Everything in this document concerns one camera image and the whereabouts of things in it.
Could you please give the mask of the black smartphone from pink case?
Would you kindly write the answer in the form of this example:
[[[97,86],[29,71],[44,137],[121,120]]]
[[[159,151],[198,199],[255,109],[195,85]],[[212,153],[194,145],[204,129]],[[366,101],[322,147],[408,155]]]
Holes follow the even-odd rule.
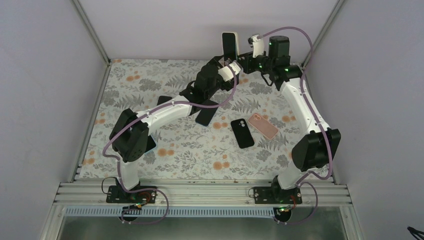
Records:
[[[207,127],[210,124],[217,110],[218,108],[203,108],[199,111],[199,114],[195,118],[195,122],[199,125]]]

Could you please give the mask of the pink phone case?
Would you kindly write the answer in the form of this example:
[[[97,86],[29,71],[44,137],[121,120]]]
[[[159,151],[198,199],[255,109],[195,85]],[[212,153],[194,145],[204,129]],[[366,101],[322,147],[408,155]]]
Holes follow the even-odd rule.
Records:
[[[273,139],[279,133],[278,128],[259,113],[254,113],[247,122],[268,140]]]

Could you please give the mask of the black phone light blue case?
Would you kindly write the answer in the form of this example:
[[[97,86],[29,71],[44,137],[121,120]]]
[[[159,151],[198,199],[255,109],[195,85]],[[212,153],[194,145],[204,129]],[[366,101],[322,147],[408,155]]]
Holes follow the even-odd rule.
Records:
[[[155,142],[153,137],[149,135],[147,139],[146,150],[144,153],[147,154],[151,152],[153,149],[155,149],[156,147],[157,147],[157,143]]]

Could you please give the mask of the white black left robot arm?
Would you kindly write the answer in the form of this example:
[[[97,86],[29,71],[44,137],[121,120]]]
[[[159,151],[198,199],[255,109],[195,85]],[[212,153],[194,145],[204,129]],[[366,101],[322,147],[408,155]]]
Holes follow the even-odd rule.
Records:
[[[118,118],[105,145],[102,154],[109,157],[107,149],[111,147],[118,155],[117,182],[119,196],[131,203],[139,197],[140,180],[136,164],[147,150],[148,141],[156,130],[179,118],[191,116],[203,109],[212,109],[207,101],[218,91],[230,91],[225,101],[216,104],[222,107],[232,99],[239,83],[242,66],[236,61],[225,61],[221,65],[214,57],[197,73],[176,97],[144,111],[124,110]]]

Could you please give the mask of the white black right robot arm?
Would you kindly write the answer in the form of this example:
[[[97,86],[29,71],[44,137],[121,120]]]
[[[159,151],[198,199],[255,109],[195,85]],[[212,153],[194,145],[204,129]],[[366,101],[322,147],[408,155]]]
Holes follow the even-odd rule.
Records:
[[[271,183],[271,198],[278,204],[290,197],[309,175],[327,180],[333,172],[333,158],[341,140],[338,129],[332,129],[315,106],[307,88],[306,73],[290,63],[290,40],[275,35],[265,44],[256,34],[248,39],[252,51],[239,55],[244,72],[259,72],[268,86],[275,86],[288,101],[303,137],[292,149],[292,162]]]

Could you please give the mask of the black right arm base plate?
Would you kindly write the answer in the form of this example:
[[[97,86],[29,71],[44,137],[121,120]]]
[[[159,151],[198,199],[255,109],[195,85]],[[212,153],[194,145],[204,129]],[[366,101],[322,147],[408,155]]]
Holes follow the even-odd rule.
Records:
[[[288,205],[302,204],[302,194],[299,188],[281,189],[271,186],[253,187],[253,199],[255,204],[259,205]]]

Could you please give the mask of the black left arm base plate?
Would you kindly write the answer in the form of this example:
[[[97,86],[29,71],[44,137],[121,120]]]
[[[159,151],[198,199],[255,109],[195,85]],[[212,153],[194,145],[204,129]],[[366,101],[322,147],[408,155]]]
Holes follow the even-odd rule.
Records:
[[[134,190],[147,189],[136,193],[128,193],[121,186],[111,185],[108,188],[106,202],[119,204],[154,204],[156,201],[156,186],[136,186]]]

